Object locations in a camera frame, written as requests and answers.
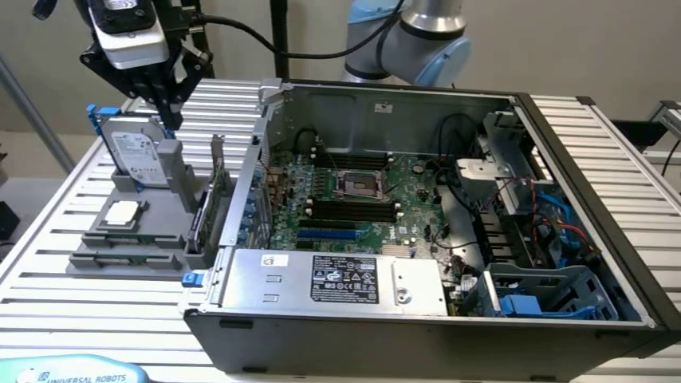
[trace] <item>silver metal plate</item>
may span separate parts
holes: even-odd
[[[224,158],[229,173],[239,175],[240,156],[251,139],[257,118],[256,82],[205,80],[185,105],[185,121],[177,138],[184,143],[184,160],[199,174],[212,167],[209,141],[225,136]],[[569,97],[536,99],[543,108],[584,109]],[[599,127],[555,127],[564,136],[611,137]],[[629,160],[605,162],[621,167]],[[113,188],[113,163],[99,140],[83,157],[6,262],[0,263],[0,358],[95,353],[140,365],[153,381],[227,383],[260,378],[227,376],[213,366],[187,328],[177,303],[188,294],[177,282],[73,278],[65,275],[68,252],[76,250],[80,235],[95,220]],[[597,190],[633,196],[657,195],[651,186],[596,184]],[[671,226],[679,217],[623,214],[631,222]],[[640,251],[669,297],[681,308],[681,258],[665,248]],[[199,303],[203,291],[189,294]],[[577,383],[681,382],[681,345],[648,359],[615,359],[597,367]],[[300,381],[268,377],[268,381]],[[367,381],[367,379],[315,378],[315,381]]]

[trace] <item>power supply label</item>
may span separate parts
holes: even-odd
[[[376,259],[315,255],[309,297],[316,302],[379,304]]]

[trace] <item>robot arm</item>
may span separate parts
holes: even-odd
[[[57,0],[39,0],[33,16],[45,20]],[[171,0],[75,0],[95,40],[81,63],[128,97],[156,106],[167,130],[180,129],[180,109],[211,70],[208,46],[183,44],[195,9]],[[187,76],[176,78],[181,61]]]
[[[352,3],[348,46],[384,24],[396,3]],[[343,80],[381,82],[396,76],[413,85],[449,87],[472,52],[461,8],[463,0],[415,0],[381,36],[347,56]]]

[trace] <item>motherboard chip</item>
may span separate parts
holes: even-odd
[[[383,198],[381,172],[339,172],[336,175],[336,193]]]

